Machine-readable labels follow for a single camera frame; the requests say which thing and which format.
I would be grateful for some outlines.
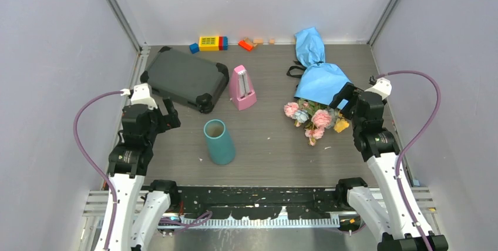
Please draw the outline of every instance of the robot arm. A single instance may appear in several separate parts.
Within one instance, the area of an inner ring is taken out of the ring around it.
[[[385,99],[391,94],[392,86],[384,78],[371,80],[371,83],[373,87],[365,91],[346,84],[330,107],[335,109],[343,99],[348,101],[340,113],[352,121],[355,147],[372,171],[386,208],[374,199],[361,178],[341,179],[336,186],[336,200],[354,208],[363,218],[378,242],[378,251],[427,250],[417,226],[422,228],[433,250],[447,250],[444,235],[434,235],[416,204],[408,181],[401,174],[404,193],[417,222],[413,222],[408,213],[395,173],[399,148],[393,134],[382,127]]]
[[[147,167],[153,157],[152,146],[159,133],[178,128],[180,120],[170,99],[164,99],[168,115],[162,115],[151,97],[150,86],[136,85],[132,91],[122,90],[131,104],[123,108],[120,142],[109,155],[109,180],[117,193],[117,209],[113,211],[111,193],[103,228],[95,250],[104,250],[112,213],[116,214],[111,233],[109,250],[145,251],[157,228],[162,214],[179,201],[175,182],[155,180],[147,194],[145,207],[133,222],[137,198],[143,186]]]

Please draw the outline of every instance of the flower bouquet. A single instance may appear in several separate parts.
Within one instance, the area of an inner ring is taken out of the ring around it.
[[[295,126],[305,124],[304,135],[309,139],[308,144],[311,146],[317,144],[317,139],[323,137],[326,129],[333,128],[336,132],[342,132],[349,127],[339,109],[331,109],[327,105],[305,99],[287,103],[284,113],[295,120]]]

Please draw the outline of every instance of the teal cylinder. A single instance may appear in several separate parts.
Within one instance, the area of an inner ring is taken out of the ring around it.
[[[204,136],[213,163],[226,165],[232,162],[235,158],[235,145],[223,121],[208,121],[204,125]]]

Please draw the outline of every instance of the blue plastic bag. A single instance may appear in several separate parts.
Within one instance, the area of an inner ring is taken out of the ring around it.
[[[337,65],[325,63],[325,46],[315,28],[298,32],[295,37],[296,56],[305,71],[294,97],[329,105],[334,95],[350,80]],[[342,109],[346,103],[343,100],[338,107]]]

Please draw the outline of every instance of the wooden floor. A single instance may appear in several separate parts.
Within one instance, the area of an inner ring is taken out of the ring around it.
[[[174,47],[189,50],[188,46]],[[149,62],[158,50],[152,48]],[[325,51],[326,62],[337,64],[360,88],[368,88],[369,77],[377,74],[368,45],[327,45]],[[181,127],[157,137],[146,183],[170,179],[179,185],[335,186],[340,178],[360,176],[370,186],[377,186],[354,148],[351,127],[342,133],[327,130],[312,147],[303,128],[296,128],[284,115],[283,106],[292,101],[298,83],[285,75],[295,60],[294,45],[263,45],[252,52],[231,45],[227,51],[194,56],[223,63],[230,74],[244,65],[258,101],[239,112],[227,88],[209,114],[175,104]],[[385,126],[392,130],[388,108],[384,118]],[[208,156],[203,126],[210,119],[224,121],[234,140],[237,156],[228,165],[215,165]]]

